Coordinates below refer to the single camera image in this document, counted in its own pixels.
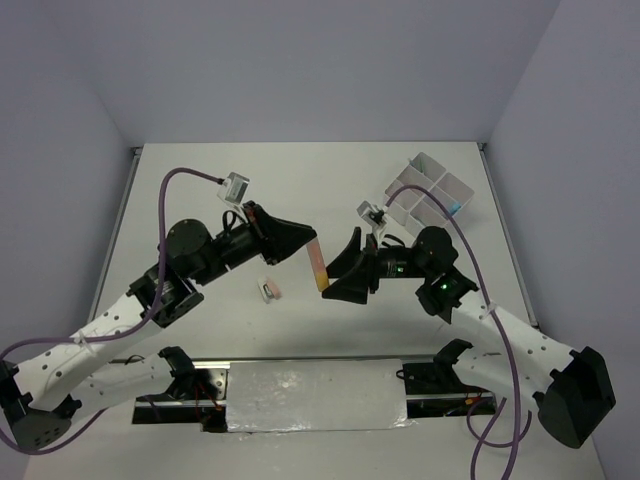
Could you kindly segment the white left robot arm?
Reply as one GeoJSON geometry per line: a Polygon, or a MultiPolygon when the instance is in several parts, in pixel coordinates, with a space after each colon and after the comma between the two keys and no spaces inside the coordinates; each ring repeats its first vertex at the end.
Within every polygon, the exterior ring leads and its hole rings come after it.
{"type": "Polygon", "coordinates": [[[216,395],[214,381],[177,346],[137,361],[115,359],[202,303],[199,287],[257,256],[277,265],[317,237],[311,226],[273,217],[254,202],[223,226],[213,236],[196,219],[179,221],[159,262],[100,316],[68,338],[49,341],[35,358],[1,363],[1,409],[11,448],[52,453],[65,446],[62,438],[78,420],[132,398],[216,395]]]}

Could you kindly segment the orange pink highlighter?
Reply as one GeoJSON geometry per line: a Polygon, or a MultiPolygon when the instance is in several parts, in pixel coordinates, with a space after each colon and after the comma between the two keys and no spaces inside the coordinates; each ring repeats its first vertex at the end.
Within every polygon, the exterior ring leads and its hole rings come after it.
{"type": "Polygon", "coordinates": [[[306,245],[306,248],[317,289],[319,292],[323,292],[329,287],[329,277],[319,240],[314,238],[306,245]]]}

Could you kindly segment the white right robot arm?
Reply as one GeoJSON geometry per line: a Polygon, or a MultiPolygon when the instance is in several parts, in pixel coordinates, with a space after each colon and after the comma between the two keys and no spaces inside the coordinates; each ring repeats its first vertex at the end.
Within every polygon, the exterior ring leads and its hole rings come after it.
{"type": "Polygon", "coordinates": [[[366,304],[384,279],[419,279],[423,310],[451,326],[456,338],[436,355],[436,383],[446,391],[475,386],[536,414],[546,432],[578,449],[616,404],[604,357],[553,340],[484,298],[455,266],[449,233],[424,228],[410,247],[377,245],[356,228],[327,266],[325,299],[366,304]]]}

